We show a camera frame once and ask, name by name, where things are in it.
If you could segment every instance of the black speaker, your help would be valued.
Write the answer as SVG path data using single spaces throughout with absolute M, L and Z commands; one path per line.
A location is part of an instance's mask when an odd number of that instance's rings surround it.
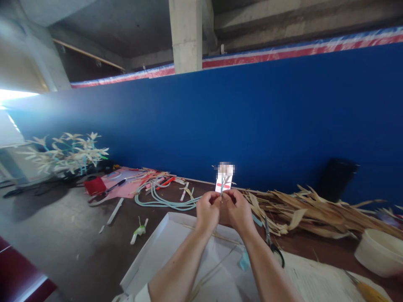
M 328 201 L 338 202 L 359 167 L 359 164 L 348 159 L 331 158 L 318 182 L 316 192 Z

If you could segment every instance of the hand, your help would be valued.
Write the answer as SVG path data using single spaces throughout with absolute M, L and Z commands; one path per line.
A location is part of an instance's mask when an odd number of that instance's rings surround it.
M 238 190 L 226 190 L 222 193 L 222 200 L 228 208 L 228 216 L 232 227 L 241 237 L 247 232 L 257 233 L 253 223 L 251 206 L 241 192 Z
M 210 236 L 218 225 L 220 218 L 220 193 L 207 192 L 197 202 L 196 230 L 206 232 Z

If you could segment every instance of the dried corn husk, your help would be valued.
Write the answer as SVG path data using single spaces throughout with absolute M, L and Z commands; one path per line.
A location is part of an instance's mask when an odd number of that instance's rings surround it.
M 363 233 L 365 229 L 377 229 L 403 240 L 403 231 L 358 209 L 360 206 L 383 200 L 369 200 L 351 206 L 341 200 L 338 203 L 329 202 L 321 198 L 311 187 L 309 190 L 298 187 L 301 191 L 291 195 L 268 191 L 265 194 L 259 192 L 259 197 L 251 192 L 244 196 L 251 203 L 252 211 L 262 221 L 267 217 L 266 213 L 270 213 L 271 217 L 274 214 L 290 223 L 278 224 L 274 219 L 267 218 L 273 234 L 287 234 L 293 229 L 301 228 L 322 237 L 339 239 L 356 238 L 355 234 Z

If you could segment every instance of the pink paper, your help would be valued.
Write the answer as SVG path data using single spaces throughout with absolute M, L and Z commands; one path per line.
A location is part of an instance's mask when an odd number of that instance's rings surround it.
M 119 170 L 116 170 L 114 173 L 120 172 L 120 175 L 116 178 L 112 178 L 112 179 L 108 178 L 108 176 L 111 175 L 112 173 L 109 175 L 103 176 L 101 179 L 103 180 L 106 188 L 109 189 L 109 188 L 113 187 L 114 185 L 116 185 L 118 182 L 120 182 L 121 180 L 123 180 L 125 178 L 129 178 L 129 177 L 133 177 L 135 175 L 145 173 L 145 171 L 132 171 L 129 169 L 130 168 L 128 168 L 128 167 L 122 167 Z M 138 190 L 138 188 L 142 185 L 142 181 L 140 180 L 140 181 L 131 183 L 132 181 L 134 181 L 134 179 L 128 179 L 120 187 L 114 188 L 112 191 L 110 191 L 108 193 L 106 200 L 112 199 L 115 197 L 133 198 L 134 197 L 133 192 Z

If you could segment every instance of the red stripe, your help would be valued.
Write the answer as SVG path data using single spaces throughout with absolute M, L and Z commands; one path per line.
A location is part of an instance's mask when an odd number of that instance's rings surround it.
M 229 185 L 224 185 L 224 188 L 225 188 L 225 189 L 229 189 L 229 188 L 230 188 L 230 186 L 229 186 Z
M 203 69 L 204 68 L 219 68 L 219 67 L 240 65 L 240 64 L 251 64 L 251 63 L 258 63 L 258 62 L 267 62 L 267 61 L 288 59 L 288 58 L 292 58 L 292 57 L 317 55 L 317 54 L 323 54 L 323 53 L 328 53 L 328 52 L 337 52 L 337 51 L 342 51 L 342 50 L 357 49 L 357 48 L 399 43 L 399 42 L 403 42 L 403 34 L 399 34 L 396 36 L 375 38 L 372 40 L 354 41 L 354 42 L 345 42 L 345 41 L 339 41 L 338 43 L 330 42 L 328 44 L 322 44 L 321 46 L 312 44 L 312 47 L 305 48 L 305 49 L 292 49 L 291 48 L 289 51 L 284 51 L 284 52 L 273 50 L 273 51 L 269 51 L 268 53 L 261 54 L 261 55 L 255 55 L 255 56 L 245 55 L 244 57 L 242 57 L 242 55 L 239 55 L 239 57 L 224 57 L 220 60 L 204 61 Z M 133 75 L 128 76 L 127 78 L 102 79 L 99 82 L 94 81 L 94 82 L 84 83 L 84 84 L 72 84 L 71 87 L 73 87 L 73 88 L 91 87 L 91 86 L 132 81 L 132 80 L 137 80 L 137 79 L 141 79 L 141 78 L 158 78 L 161 76 L 167 76 L 167 75 L 170 76 L 173 74 L 175 74 L 175 67 L 171 66 L 168 68 L 164 68 L 162 70 L 153 70 L 150 72 L 133 74 Z

